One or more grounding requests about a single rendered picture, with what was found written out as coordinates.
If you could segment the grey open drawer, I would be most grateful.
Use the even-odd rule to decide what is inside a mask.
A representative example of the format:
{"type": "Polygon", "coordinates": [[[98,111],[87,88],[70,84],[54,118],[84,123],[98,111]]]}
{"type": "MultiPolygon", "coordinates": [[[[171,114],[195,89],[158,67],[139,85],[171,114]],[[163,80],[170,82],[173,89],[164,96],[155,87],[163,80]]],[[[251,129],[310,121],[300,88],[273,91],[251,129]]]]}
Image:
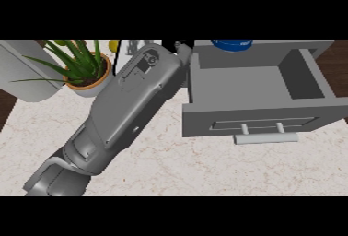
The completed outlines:
{"type": "Polygon", "coordinates": [[[307,49],[228,53],[204,47],[194,53],[191,72],[197,104],[261,107],[335,97],[307,49]]]}

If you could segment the terracotta and white plant pot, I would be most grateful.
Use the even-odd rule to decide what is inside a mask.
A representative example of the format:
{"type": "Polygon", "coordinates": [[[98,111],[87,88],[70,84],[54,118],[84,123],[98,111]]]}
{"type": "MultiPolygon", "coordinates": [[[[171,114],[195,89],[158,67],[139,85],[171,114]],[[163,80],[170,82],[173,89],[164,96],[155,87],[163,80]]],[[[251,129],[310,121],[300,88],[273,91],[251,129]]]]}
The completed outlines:
{"type": "Polygon", "coordinates": [[[102,62],[104,62],[104,67],[105,67],[105,75],[102,76],[99,81],[96,81],[93,84],[90,84],[86,87],[77,87],[76,85],[67,82],[68,77],[62,77],[64,81],[67,82],[67,87],[71,90],[74,90],[76,93],[84,98],[95,97],[99,94],[99,92],[105,89],[108,83],[112,81],[112,78],[114,78],[114,65],[112,65],[111,59],[105,54],[102,54],[101,57],[102,57],[102,62]]]}

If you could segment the green leafy plant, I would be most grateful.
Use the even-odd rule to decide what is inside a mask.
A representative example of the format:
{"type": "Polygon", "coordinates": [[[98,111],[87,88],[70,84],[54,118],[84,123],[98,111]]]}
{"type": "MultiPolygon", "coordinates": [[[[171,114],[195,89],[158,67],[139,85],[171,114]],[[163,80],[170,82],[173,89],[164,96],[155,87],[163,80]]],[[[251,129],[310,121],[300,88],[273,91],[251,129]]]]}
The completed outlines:
{"type": "Polygon", "coordinates": [[[87,48],[86,40],[45,40],[45,48],[62,60],[65,67],[54,65],[39,58],[25,55],[31,61],[46,65],[61,75],[62,79],[31,78],[30,81],[62,82],[71,89],[95,88],[107,80],[112,70],[110,57],[101,52],[99,40],[95,40],[95,51],[87,48]]]}

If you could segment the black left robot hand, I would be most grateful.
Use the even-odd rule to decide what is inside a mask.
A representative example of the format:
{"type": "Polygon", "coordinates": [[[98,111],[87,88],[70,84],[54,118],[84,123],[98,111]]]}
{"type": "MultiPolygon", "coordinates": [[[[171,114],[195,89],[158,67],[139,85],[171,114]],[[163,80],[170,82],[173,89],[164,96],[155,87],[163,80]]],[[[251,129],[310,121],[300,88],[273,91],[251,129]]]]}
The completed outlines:
{"type": "Polygon", "coordinates": [[[163,40],[163,46],[173,52],[177,52],[180,45],[185,44],[188,47],[195,47],[194,40],[163,40]]]}

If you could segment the blue can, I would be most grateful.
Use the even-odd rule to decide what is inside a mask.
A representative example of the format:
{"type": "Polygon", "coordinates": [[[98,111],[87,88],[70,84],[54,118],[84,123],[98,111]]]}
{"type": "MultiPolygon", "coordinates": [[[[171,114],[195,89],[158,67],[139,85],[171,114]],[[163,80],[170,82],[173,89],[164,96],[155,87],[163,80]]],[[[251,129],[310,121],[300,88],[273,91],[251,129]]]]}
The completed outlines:
{"type": "Polygon", "coordinates": [[[253,40],[213,40],[213,44],[223,51],[241,52],[253,47],[253,40]]]}

